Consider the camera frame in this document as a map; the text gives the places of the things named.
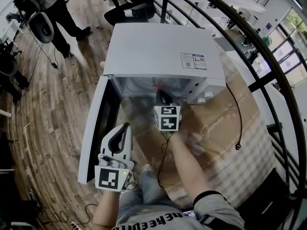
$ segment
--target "chair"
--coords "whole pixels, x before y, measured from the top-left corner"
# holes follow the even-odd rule
[[[112,1],[115,8],[105,13],[105,19],[113,26],[117,23],[148,22],[156,13],[154,0],[130,0],[123,5],[119,5],[117,0]],[[126,16],[126,10],[131,10],[133,17]]]

